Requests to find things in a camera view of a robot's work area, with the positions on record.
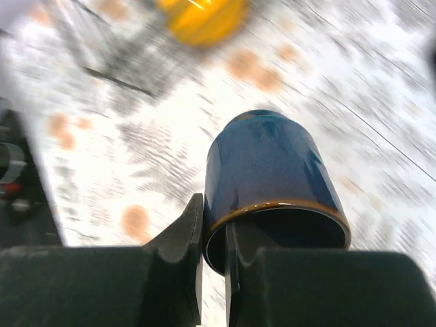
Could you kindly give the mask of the floral table mat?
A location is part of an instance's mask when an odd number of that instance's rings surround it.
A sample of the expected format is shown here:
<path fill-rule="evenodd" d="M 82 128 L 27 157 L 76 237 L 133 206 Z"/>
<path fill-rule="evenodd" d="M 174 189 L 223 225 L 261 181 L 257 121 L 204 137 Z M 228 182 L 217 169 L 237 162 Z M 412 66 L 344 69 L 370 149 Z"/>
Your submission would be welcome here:
<path fill-rule="evenodd" d="M 434 326 L 434 1 L 3 1 L 2 326 Z"/>

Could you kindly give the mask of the black base frame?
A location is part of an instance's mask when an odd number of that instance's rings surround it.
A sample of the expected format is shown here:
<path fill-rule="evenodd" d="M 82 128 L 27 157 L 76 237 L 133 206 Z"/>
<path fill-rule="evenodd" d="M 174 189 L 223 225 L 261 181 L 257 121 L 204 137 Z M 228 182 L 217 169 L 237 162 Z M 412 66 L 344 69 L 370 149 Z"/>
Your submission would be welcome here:
<path fill-rule="evenodd" d="M 2 97 L 1 248 L 62 244 L 19 115 Z"/>

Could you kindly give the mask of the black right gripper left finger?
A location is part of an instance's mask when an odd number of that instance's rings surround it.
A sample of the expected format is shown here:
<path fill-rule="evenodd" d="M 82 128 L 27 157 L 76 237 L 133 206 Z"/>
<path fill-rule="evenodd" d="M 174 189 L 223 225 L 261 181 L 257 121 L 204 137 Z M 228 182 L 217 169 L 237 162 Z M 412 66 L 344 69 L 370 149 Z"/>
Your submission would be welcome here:
<path fill-rule="evenodd" d="M 1 252 L 2 326 L 197 326 L 203 197 L 141 247 Z"/>

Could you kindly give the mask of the yellow bowl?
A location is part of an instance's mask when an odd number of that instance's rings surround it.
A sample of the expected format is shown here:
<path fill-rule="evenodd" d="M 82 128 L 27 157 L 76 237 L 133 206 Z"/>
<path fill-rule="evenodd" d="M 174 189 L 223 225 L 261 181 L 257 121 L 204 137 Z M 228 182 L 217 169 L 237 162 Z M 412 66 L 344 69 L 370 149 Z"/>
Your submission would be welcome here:
<path fill-rule="evenodd" d="M 157 2 L 174 39 L 186 46 L 208 48 L 236 33 L 245 23 L 251 2 L 246 0 Z"/>

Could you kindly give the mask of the dark blue mug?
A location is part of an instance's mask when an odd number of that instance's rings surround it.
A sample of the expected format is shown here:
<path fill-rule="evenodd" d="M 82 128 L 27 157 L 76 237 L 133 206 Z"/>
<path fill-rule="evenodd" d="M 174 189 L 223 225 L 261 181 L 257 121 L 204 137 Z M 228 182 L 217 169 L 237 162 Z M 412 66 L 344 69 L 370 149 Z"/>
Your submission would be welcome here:
<path fill-rule="evenodd" d="M 311 134 L 272 110 L 234 117 L 208 151 L 204 257 L 225 270 L 225 227 L 251 222 L 281 247 L 339 248 L 351 231 Z"/>

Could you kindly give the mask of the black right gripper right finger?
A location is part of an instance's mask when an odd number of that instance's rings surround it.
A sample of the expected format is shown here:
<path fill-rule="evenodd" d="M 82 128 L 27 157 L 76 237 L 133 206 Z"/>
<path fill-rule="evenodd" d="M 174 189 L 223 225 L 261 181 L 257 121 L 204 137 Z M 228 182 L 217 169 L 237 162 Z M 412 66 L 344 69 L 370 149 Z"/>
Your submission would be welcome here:
<path fill-rule="evenodd" d="M 395 252 L 280 247 L 252 223 L 225 231 L 229 326 L 434 326 L 423 272 Z"/>

